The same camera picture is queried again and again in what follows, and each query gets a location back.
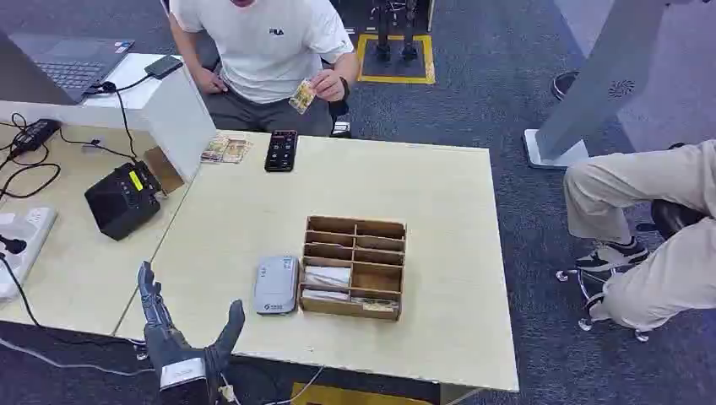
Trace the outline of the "person's left hand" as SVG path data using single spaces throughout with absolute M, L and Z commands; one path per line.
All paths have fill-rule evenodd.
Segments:
M 337 102 L 346 95 L 347 81 L 333 69 L 323 69 L 310 80 L 310 86 L 321 100 Z

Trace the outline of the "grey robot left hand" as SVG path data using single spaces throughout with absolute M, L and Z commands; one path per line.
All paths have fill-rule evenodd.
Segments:
M 138 268 L 138 291 L 145 317 L 144 340 L 160 390 L 201 383 L 205 391 L 216 392 L 245 323 L 242 301 L 231 303 L 228 321 L 214 343 L 194 348 L 175 326 L 161 296 L 161 283 L 155 281 L 146 261 Z

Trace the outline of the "person's right hand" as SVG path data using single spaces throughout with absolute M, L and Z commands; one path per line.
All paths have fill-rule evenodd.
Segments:
M 205 94 L 221 94 L 229 91 L 228 86 L 216 73 L 204 67 L 194 68 L 191 75 L 195 84 Z

